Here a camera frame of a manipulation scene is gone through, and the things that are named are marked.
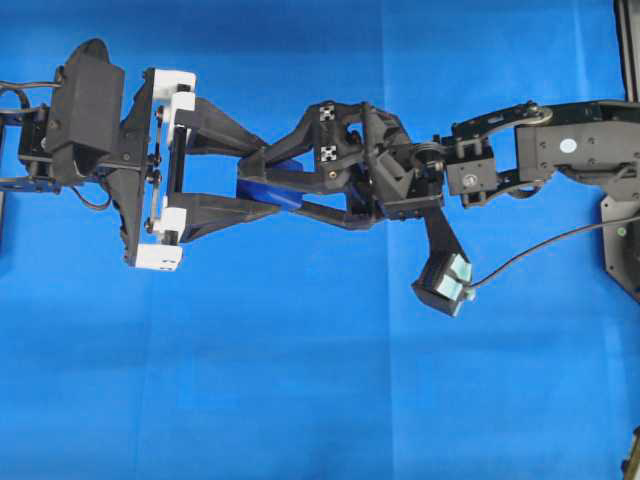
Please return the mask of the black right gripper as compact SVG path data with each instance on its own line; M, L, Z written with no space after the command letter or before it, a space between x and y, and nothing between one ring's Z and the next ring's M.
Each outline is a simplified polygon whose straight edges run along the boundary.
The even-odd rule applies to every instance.
M441 209L445 147L413 143L397 116L367 103L362 129L362 158L349 167L346 182L345 123L338 119L301 119L292 132L249 156L249 180L304 194L344 192L345 209L302 201L292 213L349 231Z

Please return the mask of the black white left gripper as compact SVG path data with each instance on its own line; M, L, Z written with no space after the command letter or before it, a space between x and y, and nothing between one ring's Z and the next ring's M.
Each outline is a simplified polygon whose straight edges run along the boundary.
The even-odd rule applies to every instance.
M186 153L192 155L244 158L267 143L208 100L195 99L194 73L150 68L143 80L120 123L118 150L107 163L103 186L120 218L125 263L174 271L183 258L181 234L180 242L189 243L276 214L280 207L211 194L172 193L169 198L161 194L160 151L149 151L153 126L157 143L172 142L176 124L186 127Z

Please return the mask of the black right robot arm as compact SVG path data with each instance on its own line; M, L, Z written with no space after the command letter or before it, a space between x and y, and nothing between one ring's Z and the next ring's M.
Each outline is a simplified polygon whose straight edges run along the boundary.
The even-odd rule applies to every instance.
M346 198L345 210L300 213L345 229L427 216L446 195L464 207L526 199L554 174L617 201L639 197L639 107L620 101L518 104L455 123L448 136L411 140L399 118L369 103L310 106L278 142L243 158L240 179Z

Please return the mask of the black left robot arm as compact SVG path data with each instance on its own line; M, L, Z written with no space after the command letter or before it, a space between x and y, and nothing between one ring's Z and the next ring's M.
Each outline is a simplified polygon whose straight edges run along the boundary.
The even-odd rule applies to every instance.
M26 173L4 178L16 193L59 193L95 183L121 220L124 260L135 268L173 271L182 244L212 231L250 222L278 206L244 198L182 190L187 146L204 130L196 76L147 69L126 117L124 72L107 61L79 56L58 68L50 104L35 107L26 83L4 82L20 100L1 113L2 127L20 128L18 159Z

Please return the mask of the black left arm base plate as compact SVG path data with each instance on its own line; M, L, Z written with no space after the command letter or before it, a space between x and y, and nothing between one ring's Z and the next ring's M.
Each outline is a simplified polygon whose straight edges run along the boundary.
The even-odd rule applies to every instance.
M1 129L0 129L1 173L2 173L2 165L3 165L4 144L5 144L5 125L4 125L3 121L1 121ZM0 191L0 240L1 240L1 249L2 249L3 232L4 232L5 205L6 205L6 194L1 189L1 191Z

